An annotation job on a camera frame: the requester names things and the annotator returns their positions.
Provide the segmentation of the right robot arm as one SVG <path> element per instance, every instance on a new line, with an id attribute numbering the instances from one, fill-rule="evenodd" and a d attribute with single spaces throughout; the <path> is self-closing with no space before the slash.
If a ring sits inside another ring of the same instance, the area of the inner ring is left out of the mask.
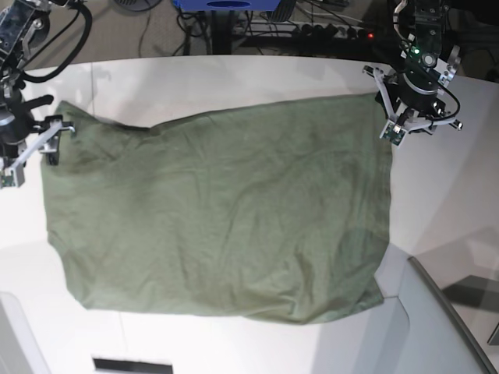
<path id="1" fill-rule="evenodd" d="M 52 72 L 32 76 L 26 72 L 42 51 L 55 41 L 46 38 L 50 31 L 51 7 L 74 10 L 84 19 L 83 33 L 74 49 Z M 83 1 L 14 1 L 1 11 L 1 187 L 19 188 L 25 182 L 24 167 L 35 152 L 45 156 L 51 166 L 59 163 L 61 133 L 76 133 L 73 122 L 61 115 L 38 121 L 32 110 L 50 105 L 50 94 L 31 100 L 23 98 L 27 83 L 54 79 L 73 62 L 90 36 L 93 16 Z"/>

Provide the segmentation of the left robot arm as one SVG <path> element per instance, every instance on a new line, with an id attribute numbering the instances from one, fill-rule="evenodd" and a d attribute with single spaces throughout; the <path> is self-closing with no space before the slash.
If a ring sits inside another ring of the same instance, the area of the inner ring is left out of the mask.
<path id="1" fill-rule="evenodd" d="M 393 9 L 392 25 L 400 49 L 397 62 L 390 62 L 391 73 L 366 65 L 378 89 L 386 124 L 380 133 L 394 146 L 406 136 L 426 133 L 449 125 L 460 130 L 460 100 L 448 89 L 460 65 L 460 47 L 444 52 L 445 1 L 400 1 Z"/>

